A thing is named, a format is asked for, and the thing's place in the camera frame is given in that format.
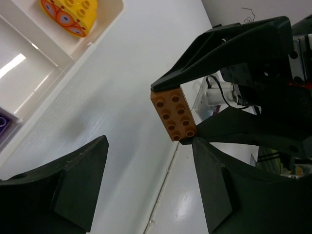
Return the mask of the brown lego brick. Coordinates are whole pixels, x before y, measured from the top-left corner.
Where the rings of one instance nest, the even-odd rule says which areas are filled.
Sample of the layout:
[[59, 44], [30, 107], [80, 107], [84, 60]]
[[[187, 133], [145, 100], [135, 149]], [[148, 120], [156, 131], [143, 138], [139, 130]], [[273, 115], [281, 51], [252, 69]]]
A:
[[197, 133], [191, 109], [180, 87], [151, 92], [151, 101], [172, 141], [191, 138]]

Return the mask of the yellow rounded lego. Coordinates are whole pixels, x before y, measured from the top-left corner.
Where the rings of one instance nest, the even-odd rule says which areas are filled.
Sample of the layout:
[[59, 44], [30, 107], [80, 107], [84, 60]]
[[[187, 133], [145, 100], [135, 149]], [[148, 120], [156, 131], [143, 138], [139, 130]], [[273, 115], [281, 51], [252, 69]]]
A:
[[71, 35], [89, 35], [97, 18], [97, 0], [40, 0], [44, 12]]

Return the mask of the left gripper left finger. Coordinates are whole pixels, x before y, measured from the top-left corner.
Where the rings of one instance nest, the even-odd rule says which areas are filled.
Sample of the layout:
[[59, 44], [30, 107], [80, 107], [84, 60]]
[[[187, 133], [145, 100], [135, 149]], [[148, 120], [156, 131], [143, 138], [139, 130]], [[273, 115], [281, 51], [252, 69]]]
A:
[[90, 232], [108, 154], [106, 136], [0, 182], [2, 234]]

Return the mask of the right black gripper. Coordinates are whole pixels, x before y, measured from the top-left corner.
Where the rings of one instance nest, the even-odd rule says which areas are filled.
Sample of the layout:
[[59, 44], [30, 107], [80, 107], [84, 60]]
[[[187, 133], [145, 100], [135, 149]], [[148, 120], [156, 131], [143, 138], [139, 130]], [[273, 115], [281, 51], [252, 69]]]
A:
[[[241, 105], [257, 105], [275, 117], [312, 115], [312, 19], [291, 25], [286, 16], [247, 24], [230, 24], [198, 36], [175, 65], [151, 85], [153, 92], [181, 84], [221, 69], [234, 85]], [[198, 124], [207, 142], [236, 143], [274, 149], [298, 158], [312, 156], [312, 131], [227, 107]]]

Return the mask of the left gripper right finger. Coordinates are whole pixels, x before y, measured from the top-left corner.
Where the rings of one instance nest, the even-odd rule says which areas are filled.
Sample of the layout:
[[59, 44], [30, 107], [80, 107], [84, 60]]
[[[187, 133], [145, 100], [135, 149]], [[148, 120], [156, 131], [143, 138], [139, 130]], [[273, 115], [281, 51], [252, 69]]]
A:
[[192, 148], [209, 233], [311, 233], [311, 175], [268, 173], [200, 137], [193, 139]]

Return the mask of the purple lego brick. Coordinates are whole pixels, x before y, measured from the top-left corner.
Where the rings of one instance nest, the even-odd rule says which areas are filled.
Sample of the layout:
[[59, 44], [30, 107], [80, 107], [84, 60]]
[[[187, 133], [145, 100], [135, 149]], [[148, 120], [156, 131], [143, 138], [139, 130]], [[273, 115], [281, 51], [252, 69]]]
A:
[[5, 109], [0, 108], [0, 141], [3, 140], [5, 132], [13, 121], [13, 116]]

